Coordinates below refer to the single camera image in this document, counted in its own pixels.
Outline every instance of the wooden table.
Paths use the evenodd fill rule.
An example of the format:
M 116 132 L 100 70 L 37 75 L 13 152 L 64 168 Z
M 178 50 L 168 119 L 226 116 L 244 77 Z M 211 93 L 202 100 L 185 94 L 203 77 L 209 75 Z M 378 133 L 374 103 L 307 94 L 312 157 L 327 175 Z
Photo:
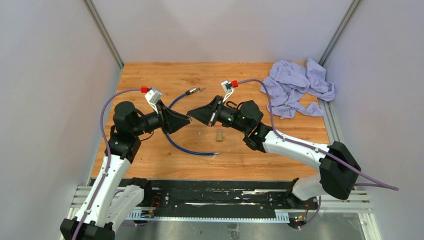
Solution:
M 117 91 L 141 86 L 157 87 L 163 93 L 162 101 L 169 104 L 190 88 L 206 88 L 181 99 L 172 108 L 186 114 L 188 110 L 210 103 L 214 96 L 224 95 L 221 82 L 226 79 L 245 80 L 263 79 L 268 76 L 272 63 L 239 62 L 172 62 L 172 63 L 126 63 Z M 264 116 L 262 122 L 271 124 L 270 114 L 266 109 L 267 97 L 259 91 L 257 82 L 240 85 L 228 99 L 235 103 L 254 100 Z M 129 92 L 118 96 L 117 103 L 131 101 L 143 113 L 153 109 L 147 104 L 144 94 Z M 317 102 L 317 98 L 306 94 L 300 100 L 304 106 Z M 113 114 L 110 114 L 105 127 L 107 135 Z M 280 119 L 274 116 L 278 130 L 285 134 L 307 141 L 328 144 L 326 127 L 322 117 L 305 116 L 297 113 L 293 119 Z M 316 173 L 311 167 L 288 157 L 253 151 L 242 141 L 243 134 L 231 128 L 223 128 L 224 140 L 216 142 L 216 132 L 221 124 L 207 127 L 193 121 L 170 135 L 180 146 L 199 152 L 221 152 L 212 156 L 197 156 L 182 152 L 173 147 L 160 129 L 152 138 L 143 141 L 125 178 L 160 178 L 160 179 L 213 179 L 213 180 L 292 180 L 308 177 Z M 92 176 L 96 177 L 102 164 L 106 146 L 102 142 L 98 150 Z

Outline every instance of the blue hose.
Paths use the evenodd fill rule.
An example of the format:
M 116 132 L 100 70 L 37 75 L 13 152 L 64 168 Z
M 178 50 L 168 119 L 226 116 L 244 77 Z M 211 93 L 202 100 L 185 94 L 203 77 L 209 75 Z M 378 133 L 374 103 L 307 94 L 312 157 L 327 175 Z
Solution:
M 172 107 L 173 107 L 173 105 L 176 103 L 176 102 L 178 102 L 180 99 L 182 99 L 182 98 L 184 98 L 185 96 L 187 96 L 187 94 L 186 93 L 184 93 L 183 95 L 181 95 L 181 96 L 179 96 L 179 97 L 177 97 L 170 105 L 169 105 L 169 109 L 171 109 Z M 199 155 L 199 156 L 213 156 L 213 155 L 215 155 L 215 153 L 214 152 L 198 152 L 198 151 L 190 151 L 190 150 L 187 150 L 187 149 L 185 149 L 185 148 L 183 148 L 183 147 L 181 147 L 181 146 L 179 146 L 178 144 L 176 144 L 172 139 L 171 139 L 171 137 L 168 135 L 168 134 L 166 134 L 165 135 L 166 136 L 166 138 L 168 139 L 168 141 L 174 146 L 174 147 L 176 147 L 177 149 L 179 149 L 179 150 L 181 150 L 181 151 L 183 151 L 183 152 L 185 152 L 185 153 L 188 153 L 188 154 L 193 154 L 193 155 Z

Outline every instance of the gray wall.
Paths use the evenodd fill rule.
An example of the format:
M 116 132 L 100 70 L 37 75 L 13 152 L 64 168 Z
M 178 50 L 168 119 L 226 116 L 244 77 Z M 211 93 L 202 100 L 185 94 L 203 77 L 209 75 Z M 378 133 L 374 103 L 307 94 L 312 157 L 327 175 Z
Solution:
M 1 2 L 2 240 L 59 239 L 119 74 L 82 1 Z
M 365 0 L 332 53 L 327 80 L 342 138 L 363 172 L 384 240 L 423 239 L 424 1 Z
M 319 61 L 352 0 L 93 0 L 124 62 Z

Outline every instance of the purple cloth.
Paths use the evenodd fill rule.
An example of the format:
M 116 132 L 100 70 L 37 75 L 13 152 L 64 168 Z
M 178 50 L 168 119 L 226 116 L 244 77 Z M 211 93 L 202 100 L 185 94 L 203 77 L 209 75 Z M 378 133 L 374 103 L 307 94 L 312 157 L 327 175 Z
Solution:
M 313 117 L 323 116 L 324 111 L 316 102 L 304 107 L 299 100 L 305 93 L 327 102 L 334 100 L 334 84 L 325 79 L 326 69 L 311 58 L 307 59 L 306 66 L 284 60 L 274 63 L 269 76 L 263 80 L 272 97 L 272 112 L 285 119 L 292 119 L 296 111 Z

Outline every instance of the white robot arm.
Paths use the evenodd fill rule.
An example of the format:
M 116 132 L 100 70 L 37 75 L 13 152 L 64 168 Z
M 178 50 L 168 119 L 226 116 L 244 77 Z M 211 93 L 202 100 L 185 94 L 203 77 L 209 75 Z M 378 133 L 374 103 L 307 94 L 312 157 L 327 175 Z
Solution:
M 252 150 L 287 156 L 317 170 L 319 173 L 316 175 L 293 180 L 292 187 L 287 190 L 287 198 L 292 198 L 288 199 L 289 202 L 303 204 L 303 201 L 323 194 L 341 200 L 349 197 L 358 174 L 325 154 L 336 155 L 360 171 L 358 163 L 343 143 L 335 141 L 332 145 L 326 145 L 308 142 L 278 131 L 276 134 L 271 126 L 261 122 L 264 114 L 253 100 L 242 102 L 237 107 L 224 105 L 228 96 L 234 92 L 234 87 L 238 86 L 237 81 L 227 80 L 221 85 L 226 93 L 225 97 L 217 95 L 208 105 L 190 110 L 187 114 L 210 127 L 220 122 L 223 127 L 242 132 L 243 141 Z M 313 146 L 315 149 L 298 143 Z
M 145 98 L 154 111 L 143 114 L 129 101 L 116 105 L 114 125 L 107 143 L 110 156 L 105 151 L 106 156 L 94 185 L 75 217 L 65 218 L 60 225 L 65 240 L 115 239 L 116 230 L 131 210 L 146 197 L 149 197 L 148 200 L 151 197 L 148 196 L 152 191 L 150 181 L 135 177 L 112 203 L 119 183 L 141 146 L 138 136 L 153 134 L 155 129 L 161 129 L 164 134 L 172 134 L 190 123 L 186 115 L 168 109 L 162 103 L 162 93 L 157 88 L 142 87 L 141 92 L 146 93 Z

